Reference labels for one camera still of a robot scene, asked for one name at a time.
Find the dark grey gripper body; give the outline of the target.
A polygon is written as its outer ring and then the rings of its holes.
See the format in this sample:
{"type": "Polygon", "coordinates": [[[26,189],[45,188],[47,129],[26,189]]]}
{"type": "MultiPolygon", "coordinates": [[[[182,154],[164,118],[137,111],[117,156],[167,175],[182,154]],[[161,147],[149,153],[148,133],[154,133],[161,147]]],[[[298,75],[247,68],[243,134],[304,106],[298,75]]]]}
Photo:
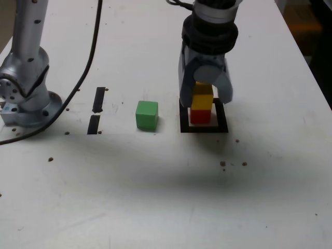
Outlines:
{"type": "Polygon", "coordinates": [[[198,59],[203,65],[215,65],[218,68],[226,68],[225,55],[220,54],[216,56],[206,55],[199,52],[196,52],[190,49],[187,45],[184,45],[184,67],[189,64],[192,60],[198,59]]]}

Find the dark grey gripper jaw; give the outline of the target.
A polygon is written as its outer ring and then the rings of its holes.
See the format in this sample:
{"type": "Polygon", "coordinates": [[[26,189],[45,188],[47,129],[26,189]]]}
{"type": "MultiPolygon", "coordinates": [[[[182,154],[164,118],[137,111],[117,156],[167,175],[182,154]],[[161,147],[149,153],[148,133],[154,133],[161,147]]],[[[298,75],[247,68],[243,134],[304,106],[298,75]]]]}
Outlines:
{"type": "Polygon", "coordinates": [[[189,55],[188,47],[182,46],[178,64],[179,99],[183,107],[191,107],[195,87],[195,61],[189,61],[186,55],[189,55]]]}

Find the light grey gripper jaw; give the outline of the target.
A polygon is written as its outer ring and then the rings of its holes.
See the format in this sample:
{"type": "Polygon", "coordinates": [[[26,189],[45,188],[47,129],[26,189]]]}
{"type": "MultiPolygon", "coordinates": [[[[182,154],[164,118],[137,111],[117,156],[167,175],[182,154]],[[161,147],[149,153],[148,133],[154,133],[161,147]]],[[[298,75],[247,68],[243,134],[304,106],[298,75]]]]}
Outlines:
{"type": "Polygon", "coordinates": [[[233,98],[233,87],[227,69],[227,60],[212,61],[203,59],[201,63],[202,65],[194,71],[194,80],[214,86],[217,89],[220,102],[223,104],[230,103],[233,98]]]}

